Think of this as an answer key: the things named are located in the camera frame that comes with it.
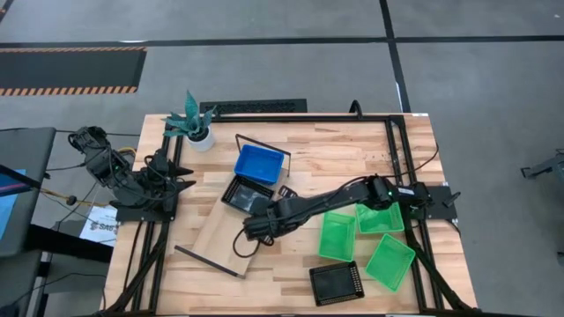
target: gray floor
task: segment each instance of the gray floor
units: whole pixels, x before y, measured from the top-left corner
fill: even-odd
[[[393,0],[390,11],[397,36],[564,34],[558,0]],[[378,2],[15,0],[0,24],[0,42],[329,35],[383,36]],[[564,147],[563,52],[564,42],[399,45],[412,111],[430,113],[447,180],[462,191],[464,251],[486,311],[564,311],[564,268],[555,257],[564,250],[560,184],[519,172]],[[399,111],[386,44],[150,48],[138,93],[1,98],[0,129],[100,125],[138,133],[145,114],[182,111],[187,88],[199,101],[307,98],[312,112],[337,112],[358,99],[365,112]],[[64,138],[57,136],[50,166],[81,160]],[[111,141],[118,147],[137,138]],[[74,170],[46,186],[82,196],[92,183]],[[33,221],[51,226],[67,212],[41,199]],[[70,264],[60,263],[62,274]],[[92,312],[100,289],[53,299],[48,316]],[[63,310],[65,301],[73,307]]]

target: black plastic container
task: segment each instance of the black plastic container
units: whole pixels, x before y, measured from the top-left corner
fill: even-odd
[[[364,297],[359,269],[355,261],[310,269],[309,278],[317,306]]]
[[[270,200],[273,195],[274,191],[271,189],[235,175],[225,194],[221,197],[221,202],[242,212],[250,213],[250,206],[255,199],[263,197]]]

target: blue box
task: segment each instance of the blue box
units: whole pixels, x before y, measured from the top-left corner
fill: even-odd
[[[235,164],[235,173],[272,185],[278,181],[284,154],[244,144]]]

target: green tray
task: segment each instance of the green tray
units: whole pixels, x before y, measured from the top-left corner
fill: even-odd
[[[319,256],[350,262],[354,257],[356,218],[327,212],[319,239]]]
[[[372,254],[366,272],[390,291],[397,292],[414,257],[415,251],[386,233]]]
[[[402,232],[404,221],[398,203],[386,210],[371,210],[362,203],[356,204],[356,218],[360,233]]]

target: butcher block tabletop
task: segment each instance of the butcher block tabletop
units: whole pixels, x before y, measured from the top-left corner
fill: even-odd
[[[134,169],[141,168],[144,165],[143,158],[161,146],[165,128],[161,119],[164,117],[165,114],[148,114],[145,117]],[[431,121],[426,115],[405,114],[404,119],[413,164],[417,167],[430,159],[436,150]],[[358,231],[354,260],[359,266],[365,298],[315,306],[309,269],[337,262],[317,255],[322,215],[312,217],[295,232],[276,239],[274,246],[260,246],[250,261],[244,279],[230,276],[174,250],[177,245],[186,249],[194,246],[213,205],[233,177],[234,164],[239,155],[235,134],[291,152],[291,172],[286,185],[300,196],[312,196],[336,189],[357,176],[393,174],[386,129],[382,122],[217,122],[211,125],[211,129],[216,143],[210,150],[193,151],[186,140],[182,146],[180,166],[195,171],[183,178],[197,181],[197,184],[179,195],[176,219],[170,225],[167,241],[158,314],[419,311],[411,271],[406,274],[397,293],[387,290],[365,273],[364,268],[382,235],[359,234]],[[402,171],[405,171],[401,139],[395,128],[394,134]],[[173,150],[174,146],[171,146],[168,153],[170,158]],[[441,185],[445,178],[440,155],[419,169],[417,178],[428,186]],[[353,206],[341,211],[352,212]],[[464,302],[476,306],[458,233],[444,220],[428,220],[427,225],[437,269]],[[119,228],[105,288],[109,305],[122,292],[136,229],[137,223],[125,223]],[[144,232],[145,224],[139,234],[130,280],[137,272]],[[393,235],[404,240],[402,232]],[[428,275],[420,267],[427,305],[433,306]],[[145,280],[142,309],[148,306],[151,285],[152,271]]]

